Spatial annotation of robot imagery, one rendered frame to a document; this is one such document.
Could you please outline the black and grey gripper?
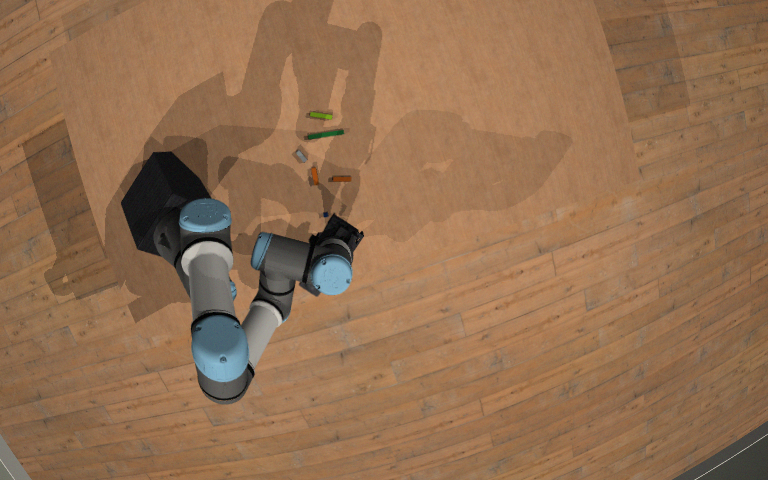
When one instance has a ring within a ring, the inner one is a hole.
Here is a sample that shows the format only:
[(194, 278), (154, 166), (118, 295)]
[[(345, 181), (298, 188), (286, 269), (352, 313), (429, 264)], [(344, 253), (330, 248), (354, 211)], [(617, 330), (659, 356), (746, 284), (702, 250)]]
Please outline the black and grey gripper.
[(327, 239), (333, 239), (333, 238), (340, 239), (345, 243), (347, 242), (346, 244), (350, 248), (351, 258), (353, 262), (353, 252), (355, 251), (355, 249), (357, 248), (357, 246), (359, 245), (363, 237), (364, 237), (363, 231), (359, 233), (359, 230), (357, 228), (355, 228), (351, 224), (347, 223), (346, 221), (344, 221), (343, 219), (335, 215), (335, 213), (333, 213), (333, 215), (328, 221), (328, 224), (324, 228), (324, 231), (319, 232), (316, 236), (312, 234), (309, 239), (309, 242), (310, 244), (320, 245), (323, 241)]

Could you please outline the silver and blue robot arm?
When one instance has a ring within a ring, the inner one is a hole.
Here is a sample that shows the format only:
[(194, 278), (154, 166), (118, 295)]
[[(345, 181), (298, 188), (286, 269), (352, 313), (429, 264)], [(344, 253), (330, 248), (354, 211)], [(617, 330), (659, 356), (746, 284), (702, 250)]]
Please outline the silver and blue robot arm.
[(260, 271), (259, 289), (240, 325), (233, 303), (237, 289), (228, 273), (234, 263), (231, 223), (226, 204), (196, 199), (165, 215), (153, 236), (158, 253), (175, 267), (191, 297), (191, 350), (199, 386), (223, 405), (245, 395), (276, 327), (291, 313), (296, 281), (317, 297), (344, 292), (353, 276), (350, 248), (340, 239), (314, 245), (261, 232), (251, 257), (252, 268)]

